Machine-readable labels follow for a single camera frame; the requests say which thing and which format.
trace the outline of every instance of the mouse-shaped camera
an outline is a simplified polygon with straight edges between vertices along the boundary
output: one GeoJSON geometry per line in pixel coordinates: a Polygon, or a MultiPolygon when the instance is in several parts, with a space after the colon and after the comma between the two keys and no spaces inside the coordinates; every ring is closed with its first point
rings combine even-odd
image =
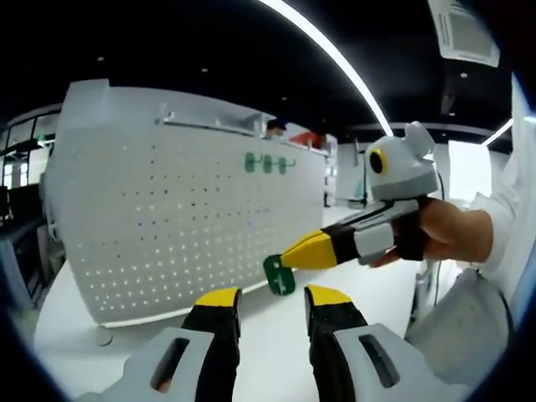
{"type": "Polygon", "coordinates": [[[382,137],[365,152],[374,201],[356,214],[316,230],[281,255],[281,264],[322,270],[358,259],[370,264],[396,247],[405,260],[422,260],[428,236],[420,229],[419,209],[437,190],[434,163],[425,157],[434,140],[418,122],[405,137],[382,137]]]}

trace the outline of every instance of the white partition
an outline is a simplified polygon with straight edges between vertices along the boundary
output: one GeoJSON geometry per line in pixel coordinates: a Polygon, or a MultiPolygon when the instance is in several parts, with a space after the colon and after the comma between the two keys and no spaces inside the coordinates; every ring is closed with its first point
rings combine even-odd
{"type": "Polygon", "coordinates": [[[48,193],[98,323],[173,313],[220,287],[255,288],[266,256],[322,226],[322,154],[193,125],[60,135],[48,193]],[[248,173],[248,152],[296,163],[281,174],[258,162],[248,173]]]}

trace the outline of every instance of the ceiling light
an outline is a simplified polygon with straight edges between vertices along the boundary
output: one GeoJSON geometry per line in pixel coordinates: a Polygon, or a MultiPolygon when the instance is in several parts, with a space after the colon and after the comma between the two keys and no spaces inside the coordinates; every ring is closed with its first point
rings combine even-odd
{"type": "Polygon", "coordinates": [[[492,134],[491,136],[489,136],[487,138],[487,140],[485,142],[482,143],[483,146],[485,147],[489,147],[489,145],[494,142],[495,140],[497,140],[502,134],[504,134],[506,131],[508,131],[508,129],[512,126],[513,124],[513,119],[510,119],[508,120],[506,123],[504,123],[502,125],[501,128],[499,128],[497,130],[497,132],[495,134],[492,134]]]}
{"type": "Polygon", "coordinates": [[[294,8],[283,2],[282,0],[259,0],[261,3],[278,12],[282,17],[288,19],[296,25],[309,38],[311,38],[329,57],[338,65],[343,73],[350,79],[352,84],[358,89],[361,96],[365,99],[370,110],[378,119],[379,124],[387,136],[393,136],[393,131],[385,118],[384,113],[379,108],[378,102],[374,99],[367,85],[359,76],[352,65],[344,58],[343,54],[335,47],[335,45],[315,27],[307,18],[302,16],[294,8]]]}

